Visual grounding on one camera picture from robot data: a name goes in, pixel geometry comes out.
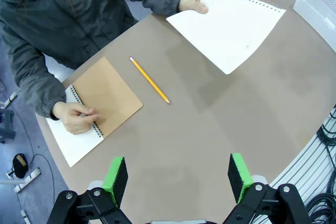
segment white plastic basket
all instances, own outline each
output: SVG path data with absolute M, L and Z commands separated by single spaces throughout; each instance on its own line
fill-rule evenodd
M 336 51 L 336 0 L 296 0 L 293 9 Z

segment person's right hand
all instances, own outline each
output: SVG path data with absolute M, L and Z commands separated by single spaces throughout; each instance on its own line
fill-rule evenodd
M 66 130 L 74 135 L 89 131 L 92 123 L 100 118 L 95 109 L 77 102 L 57 102 L 53 107 L 53 114 L 62 121 Z

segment person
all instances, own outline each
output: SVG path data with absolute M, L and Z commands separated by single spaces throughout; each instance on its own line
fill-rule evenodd
M 165 16 L 189 9 L 207 12 L 200 0 L 131 1 L 142 1 Z M 21 94 L 38 114 L 60 119 L 73 134 L 90 130 L 100 115 L 79 103 L 66 103 L 64 88 L 48 72 L 44 54 L 77 69 L 136 22 L 124 0 L 0 0 L 0 37 Z

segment black object on floor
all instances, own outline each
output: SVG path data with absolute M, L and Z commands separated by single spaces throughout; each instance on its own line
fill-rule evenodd
M 5 139 L 14 139 L 16 132 L 12 129 L 12 110 L 0 109 L 1 121 L 4 127 L 0 127 L 0 143 L 4 143 Z
M 9 173 L 9 176 L 15 173 L 15 176 L 18 178 L 25 177 L 26 172 L 28 171 L 28 163 L 24 154 L 20 153 L 15 155 L 13 158 L 13 169 L 14 171 Z

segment floor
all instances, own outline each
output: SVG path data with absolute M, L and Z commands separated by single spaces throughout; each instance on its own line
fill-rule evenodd
M 141 3 L 132 3 L 129 0 L 127 2 L 138 20 L 151 13 L 150 10 L 143 8 Z M 5 101 L 17 87 L 9 70 L 2 44 L 0 44 L 0 58 L 0 101 Z M 46 57 L 46 62 L 49 71 L 61 81 L 72 73 L 71 69 L 59 65 L 51 57 Z M 67 190 L 67 185 L 48 150 L 34 110 L 20 95 L 9 109 L 15 112 L 13 127 L 16 137 L 0 146 L 0 180 L 7 179 L 6 172 L 11 169 L 12 159 L 18 153 L 25 154 L 28 163 L 32 161 L 33 155 L 39 154 L 34 157 L 30 172 L 39 167 L 41 175 L 17 195 L 13 191 L 14 186 L 0 185 L 0 224 L 24 224 L 20 214 L 21 209 L 25 210 L 32 224 L 46 223 L 54 198 L 57 198 L 61 191 Z

